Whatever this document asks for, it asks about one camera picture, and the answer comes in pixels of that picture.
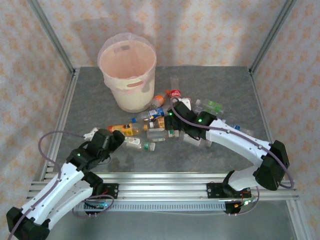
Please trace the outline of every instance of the plastic bottle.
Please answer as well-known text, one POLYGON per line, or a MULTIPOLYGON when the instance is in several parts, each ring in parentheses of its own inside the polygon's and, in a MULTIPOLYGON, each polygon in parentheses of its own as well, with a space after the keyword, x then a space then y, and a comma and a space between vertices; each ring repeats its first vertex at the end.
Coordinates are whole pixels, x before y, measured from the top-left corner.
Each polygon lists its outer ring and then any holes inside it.
POLYGON ((154 121, 149 122, 143 126, 144 129, 164 129, 165 128, 165 117, 157 117, 154 121))
POLYGON ((118 130, 123 133, 125 136, 133 136, 138 135, 144 130, 144 126, 139 123, 128 123, 123 125, 111 125, 108 126, 108 130, 110 132, 113 132, 115 130, 118 130))
POLYGON ((189 144, 192 144, 198 148, 205 148, 205 147, 209 148, 212 145, 212 141, 204 140, 202 138, 197 140, 197 139, 190 137, 185 132, 181 135, 181 139, 182 139, 182 141, 189 143, 189 144))
POLYGON ((154 110, 140 112, 136 117, 132 118, 133 123, 148 123, 155 118, 164 116, 165 111, 162 107, 158 107, 154 110))
POLYGON ((158 94, 150 102, 150 109, 160 108, 166 101, 166 97, 170 95, 170 91, 167 90, 164 93, 158 94))
POLYGON ((165 130, 164 128, 152 128, 146 131, 146 138, 152 142, 165 141, 168 138, 178 138, 178 130, 165 130))
POLYGON ((236 129, 236 130, 238 130, 238 131, 240 131, 240 132, 242 132, 242 133, 244 133, 244 134, 247 134, 247 135, 249 135, 249 136, 251 136, 251 137, 254 136, 254 133, 255 133, 255 132, 252 131, 252 130, 245 129, 245 128, 240 127, 240 126, 235 125, 235 124, 230 124, 229 126, 232 127, 232 128, 234 128, 234 129, 236 129))
POLYGON ((181 91, 179 88, 179 78, 177 76, 173 76, 170 79, 171 83, 171 92, 170 92, 170 99, 173 97, 181 98, 181 91))
POLYGON ((224 107, 217 102, 210 101, 208 99, 197 99, 193 111, 199 114, 202 111, 208 112, 213 115, 222 115, 224 113, 224 107))
POLYGON ((154 151, 156 144, 154 142, 144 141, 138 137, 126 136, 122 144, 124 148, 135 149, 138 151, 154 151))

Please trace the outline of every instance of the table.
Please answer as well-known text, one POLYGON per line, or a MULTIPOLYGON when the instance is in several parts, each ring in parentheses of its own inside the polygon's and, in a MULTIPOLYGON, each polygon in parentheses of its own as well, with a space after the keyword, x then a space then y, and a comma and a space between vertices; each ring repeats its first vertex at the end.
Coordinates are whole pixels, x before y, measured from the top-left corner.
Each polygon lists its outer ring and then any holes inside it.
MULTIPOLYGON (((209 99, 225 107, 227 124, 237 124, 254 131, 254 136, 267 140, 267 134, 252 82, 246 67, 167 66, 155 71, 155 94, 170 88, 170 77, 176 75, 183 97, 193 102, 209 99)), ((64 130, 85 134, 94 127, 130 123, 136 113, 121 110, 103 75, 97 67, 81 67, 64 130)), ((82 139, 62 137, 57 162, 63 164, 82 139)), ((225 173, 242 170, 252 164, 242 156, 217 143, 198 149, 181 139, 156 143, 155 151, 132 149, 116 151, 109 164, 96 167, 96 173, 225 173)))

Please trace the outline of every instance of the bottle label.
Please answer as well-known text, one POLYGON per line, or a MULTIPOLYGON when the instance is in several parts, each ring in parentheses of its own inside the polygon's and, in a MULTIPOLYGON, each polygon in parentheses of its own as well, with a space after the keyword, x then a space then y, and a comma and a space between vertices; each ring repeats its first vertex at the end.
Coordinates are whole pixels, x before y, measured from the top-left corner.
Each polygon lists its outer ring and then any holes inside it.
POLYGON ((129 135, 129 136, 134 135, 132 131, 132 123, 124 124, 124 125, 114 125, 114 126, 111 126, 111 128, 109 129, 110 132, 113 132, 115 130, 122 132, 124 135, 129 135))
POLYGON ((151 140, 153 142, 162 142, 162 141, 165 141, 166 139, 165 138, 152 138, 151 140))
POLYGON ((208 102, 208 106, 210 106, 211 109, 213 109, 213 111, 215 111, 216 113, 219 113, 221 111, 222 105, 219 103, 216 103, 214 101, 209 101, 208 102))
POLYGON ((240 126, 238 126, 238 125, 230 124, 230 127, 232 127, 232 128, 234 128, 234 129, 240 131, 240 126))
POLYGON ((165 115, 165 111, 163 110, 162 107, 158 107, 155 110, 150 110, 149 111, 149 115, 150 115, 151 119, 155 119, 157 117, 164 116, 165 115))
POLYGON ((165 103, 165 98, 161 95, 155 96, 154 99, 156 99, 159 102, 160 106, 165 103))
POLYGON ((152 128, 152 129, 148 129, 149 132, 161 132, 164 131, 164 128, 152 128))
POLYGON ((128 144, 132 144, 132 145, 139 145, 141 140, 140 140, 140 138, 126 136, 124 138, 124 142, 128 143, 128 144))
POLYGON ((181 92, 180 90, 174 89, 170 92, 170 98, 177 97, 181 98, 181 92))

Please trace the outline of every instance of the black mounting bracket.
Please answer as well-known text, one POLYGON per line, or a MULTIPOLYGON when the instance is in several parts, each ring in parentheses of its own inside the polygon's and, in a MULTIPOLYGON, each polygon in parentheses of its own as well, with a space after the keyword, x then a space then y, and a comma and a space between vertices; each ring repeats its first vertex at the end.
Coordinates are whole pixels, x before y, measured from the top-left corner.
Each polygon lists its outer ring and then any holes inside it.
POLYGON ((241 191, 233 191, 232 195, 228 194, 227 191, 224 190, 225 185, 222 182, 209 182, 206 184, 206 193, 208 199, 228 199, 235 198, 241 199, 249 199, 252 197, 250 188, 245 188, 241 191))

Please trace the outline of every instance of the wire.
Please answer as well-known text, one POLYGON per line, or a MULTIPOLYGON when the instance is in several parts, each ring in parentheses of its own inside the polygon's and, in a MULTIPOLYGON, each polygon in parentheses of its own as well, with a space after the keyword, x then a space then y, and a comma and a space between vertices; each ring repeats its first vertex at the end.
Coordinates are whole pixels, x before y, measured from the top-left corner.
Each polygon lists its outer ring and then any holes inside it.
POLYGON ((177 111, 175 110, 174 108, 174 105, 173 105, 173 100, 176 99, 179 101, 179 99, 177 97, 172 97, 170 99, 170 106, 171 106, 171 109, 173 111, 173 113, 177 116, 177 118, 179 118, 181 121, 185 122, 186 124, 189 124, 193 127, 196 127, 196 128, 202 128, 202 129, 210 129, 210 130, 218 130, 218 131, 223 131, 223 132, 226 132, 226 133, 230 133, 230 134, 233 134, 233 135, 236 135, 248 142, 250 142, 251 144, 255 145, 256 147, 260 147, 262 150, 264 150, 266 153, 270 154, 275 160, 276 162, 282 167, 282 169, 284 170, 284 172, 286 173, 286 175, 288 176, 289 178, 289 181, 290 181, 290 186, 286 186, 286 185, 283 185, 283 184, 279 184, 281 187, 285 188, 285 189, 293 189, 294 186, 295 186, 295 183, 294 183, 294 180, 291 176, 291 174, 289 173, 288 169, 286 168, 286 166, 281 162, 281 160, 273 153, 271 152, 270 150, 266 149, 264 146, 260 146, 260 144, 258 144, 257 142, 251 140, 250 138, 238 133, 238 132, 235 132, 235 131, 232 131, 232 130, 229 130, 229 129, 225 129, 223 127, 214 127, 214 126, 203 126, 203 125, 199 125, 199 124, 195 124, 193 122, 190 122, 186 119, 184 119, 182 116, 180 116, 177 111))
POLYGON ((105 162, 105 163, 99 163, 99 164, 98 164, 98 166, 106 165, 106 164, 110 163, 110 161, 111 161, 111 157, 109 156, 109 157, 108 157, 108 159, 109 159, 109 161, 108 161, 108 162, 105 162))
POLYGON ((58 163, 56 163, 55 161, 53 161, 52 159, 50 159, 49 157, 47 157, 44 152, 42 151, 41 149, 41 143, 42 143, 42 140, 48 136, 48 135, 51 135, 51 134, 57 134, 57 133, 61 133, 61 134, 67 134, 67 135, 71 135, 71 136, 75 136, 75 137, 80 137, 80 138, 84 138, 84 136, 82 135, 79 135, 79 134, 76 134, 76 133, 72 133, 72 132, 69 132, 69 131, 59 131, 59 130, 56 130, 56 131, 50 131, 48 133, 46 133, 45 135, 43 135, 40 139, 39 139, 39 142, 38 142, 38 150, 41 154, 41 156, 47 160, 48 162, 52 163, 57 169, 58 169, 58 174, 57 174, 57 179, 55 181, 55 183, 52 185, 52 187, 42 196, 39 198, 38 201, 36 201, 33 205, 31 205, 31 207, 19 218, 19 220, 16 222, 16 224, 14 225, 14 227, 12 228, 11 230, 11 233, 8 237, 8 240, 11 240, 12 237, 14 236, 14 233, 16 232, 17 228, 19 227, 20 223, 23 221, 23 219, 39 204, 41 203, 54 189, 55 187, 58 185, 59 183, 59 180, 61 178, 61 167, 59 166, 58 163))
POLYGON ((259 199, 260 199, 260 190, 259 190, 258 186, 256 186, 256 192, 257 192, 256 202, 254 202, 254 205, 248 211, 235 213, 235 214, 231 214, 231 215, 234 215, 234 216, 243 215, 243 214, 250 213, 253 209, 255 209, 257 207, 259 199))
MULTIPOLYGON (((98 213, 95 213, 95 214, 94 214, 95 217, 97 217, 98 215, 100 215, 100 214, 104 213, 105 211, 109 210, 109 209, 113 206, 113 204, 115 203, 114 197, 111 196, 111 195, 108 195, 108 194, 101 194, 101 195, 90 196, 90 197, 88 197, 87 199, 83 200, 82 202, 83 202, 83 203, 87 203, 89 199, 95 199, 95 198, 99 198, 99 197, 100 197, 100 198, 101 198, 101 197, 111 198, 111 199, 112 199, 112 202, 111 202, 111 204, 110 204, 106 209, 104 209, 104 210, 102 210, 102 211, 100 211, 100 212, 98 212, 98 213)), ((91 214, 89 214, 89 215, 84 215, 84 216, 80 216, 80 215, 76 214, 75 208, 72 208, 72 214, 73 214, 75 217, 80 218, 80 219, 86 219, 86 218, 90 218, 90 217, 91 217, 91 214)))

